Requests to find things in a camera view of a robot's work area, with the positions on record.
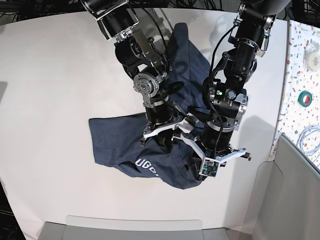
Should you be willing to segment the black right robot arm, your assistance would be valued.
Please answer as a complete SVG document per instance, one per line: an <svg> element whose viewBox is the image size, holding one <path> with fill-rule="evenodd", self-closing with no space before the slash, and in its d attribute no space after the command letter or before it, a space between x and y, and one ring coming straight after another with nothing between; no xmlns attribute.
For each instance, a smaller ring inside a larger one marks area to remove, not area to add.
<svg viewBox="0 0 320 240"><path fill-rule="evenodd" d="M147 125L140 144L153 139L159 147L170 152L180 133L190 133L196 118L170 99L181 90L182 81L169 83L170 66L167 50L160 52L153 37L146 37L137 28L139 19L129 0L83 0L84 9L94 17L106 40L116 42L115 56L132 79L134 90L142 95Z"/></svg>

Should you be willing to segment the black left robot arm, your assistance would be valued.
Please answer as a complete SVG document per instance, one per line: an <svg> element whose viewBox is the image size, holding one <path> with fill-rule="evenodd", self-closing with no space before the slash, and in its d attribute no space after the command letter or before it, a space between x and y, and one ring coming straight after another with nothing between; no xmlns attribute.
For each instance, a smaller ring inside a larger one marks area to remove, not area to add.
<svg viewBox="0 0 320 240"><path fill-rule="evenodd" d="M198 180L216 177L229 160L251 159L246 149L232 148L230 140L247 110L244 85L257 68L256 57L262 57L268 49L277 15L288 4L287 0L243 0L233 26L224 34L233 49L223 52L216 65L210 65L202 84L202 100L209 112L188 107L188 112L203 123L201 135L180 136L193 149Z"/></svg>

